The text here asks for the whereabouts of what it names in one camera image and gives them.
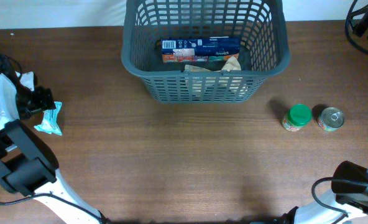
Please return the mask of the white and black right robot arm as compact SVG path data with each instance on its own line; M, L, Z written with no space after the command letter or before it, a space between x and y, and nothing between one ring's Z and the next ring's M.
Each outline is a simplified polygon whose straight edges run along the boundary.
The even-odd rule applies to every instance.
M368 168L344 161L332 177L311 186L314 201L294 207L274 223L345 223L368 216Z

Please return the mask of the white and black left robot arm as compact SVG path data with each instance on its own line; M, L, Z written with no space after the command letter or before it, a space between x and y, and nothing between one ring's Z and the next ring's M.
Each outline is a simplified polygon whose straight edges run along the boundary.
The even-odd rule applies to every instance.
M15 203L36 200L65 223L109 223L68 185L53 151L24 124L58 105L36 75L23 73L16 60L0 54L0 186L23 196Z

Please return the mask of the mint green wipes pack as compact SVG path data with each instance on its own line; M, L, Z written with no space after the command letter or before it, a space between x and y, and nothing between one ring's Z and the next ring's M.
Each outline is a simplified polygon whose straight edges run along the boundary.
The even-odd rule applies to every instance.
M45 110L41 124L35 125L34 128L35 130L40 132L44 132L47 134L56 134L61 136L62 131L59 125L57 124L57 118L62 107L62 102L55 101L54 103L55 109Z

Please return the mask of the green lid seasoning jar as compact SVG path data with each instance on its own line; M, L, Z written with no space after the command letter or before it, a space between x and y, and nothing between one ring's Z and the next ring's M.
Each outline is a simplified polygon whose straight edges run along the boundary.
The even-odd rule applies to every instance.
M297 132L306 126L312 119L312 113L307 105L292 106L282 119L282 126L291 132Z

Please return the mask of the dark blue tissue pack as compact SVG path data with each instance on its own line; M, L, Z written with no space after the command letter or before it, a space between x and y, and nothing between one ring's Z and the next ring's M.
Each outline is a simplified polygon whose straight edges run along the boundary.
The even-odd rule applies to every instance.
M240 40L237 37L206 39L162 39L162 60L170 62L220 62L238 58Z

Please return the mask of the beige plastic bag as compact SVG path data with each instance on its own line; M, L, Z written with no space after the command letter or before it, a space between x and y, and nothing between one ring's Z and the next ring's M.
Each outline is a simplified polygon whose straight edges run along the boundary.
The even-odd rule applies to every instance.
M222 67L223 70L227 72L231 71L241 71L241 66L237 59L232 56L230 57L224 66ZM189 72L212 72L206 68L197 67L194 65L185 65L185 70ZM237 94L238 97L244 96L247 91L248 87L247 84L241 84L243 81L243 77L194 77L192 84L189 83L188 80L184 80L185 84L188 87L192 88L192 95L195 97L212 97L212 92L216 89L216 94L224 95L224 91L227 90L228 94L232 93L233 96Z

